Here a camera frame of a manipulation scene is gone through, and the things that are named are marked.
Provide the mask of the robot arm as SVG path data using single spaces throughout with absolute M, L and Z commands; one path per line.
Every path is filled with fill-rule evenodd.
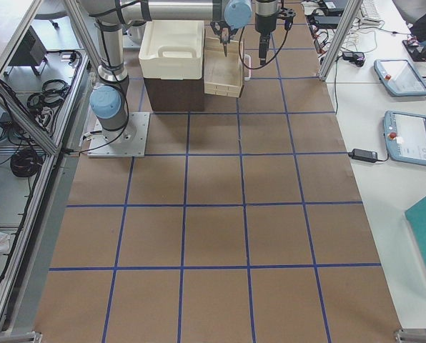
M 102 85 L 89 103 L 105 145 L 126 146 L 138 127 L 127 105 L 123 30 L 142 25 L 139 63 L 156 113 L 204 110 L 207 94 L 238 98 L 242 43 L 233 40 L 253 14 L 249 1 L 82 1 L 99 40 Z
M 254 28 L 259 33 L 259 65 L 267 63 L 267 52 L 271 33 L 276 29 L 279 13 L 277 0 L 257 0 L 255 4 Z

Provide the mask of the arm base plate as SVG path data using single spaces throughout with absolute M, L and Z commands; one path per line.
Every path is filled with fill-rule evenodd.
M 123 134 L 104 131 L 96 119 L 94 130 L 99 133 L 92 136 L 87 155 L 100 158 L 144 157 L 150 115 L 149 112 L 131 112 Z

